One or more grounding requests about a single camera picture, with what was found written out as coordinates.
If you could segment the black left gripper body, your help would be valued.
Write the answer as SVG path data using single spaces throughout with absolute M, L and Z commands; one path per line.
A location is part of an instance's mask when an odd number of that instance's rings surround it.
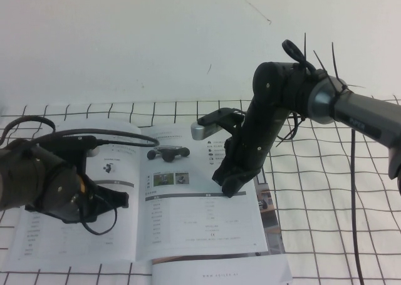
M 57 180 L 24 209 L 50 216 L 65 224 L 94 222 L 99 215 L 110 210 L 95 194 L 96 185 L 83 177 Z

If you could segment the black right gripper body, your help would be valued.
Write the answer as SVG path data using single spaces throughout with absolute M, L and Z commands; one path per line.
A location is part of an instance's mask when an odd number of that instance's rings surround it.
M 231 137 L 226 140 L 225 157 L 219 167 L 220 176 L 261 170 L 275 138 L 277 127 L 226 127 Z

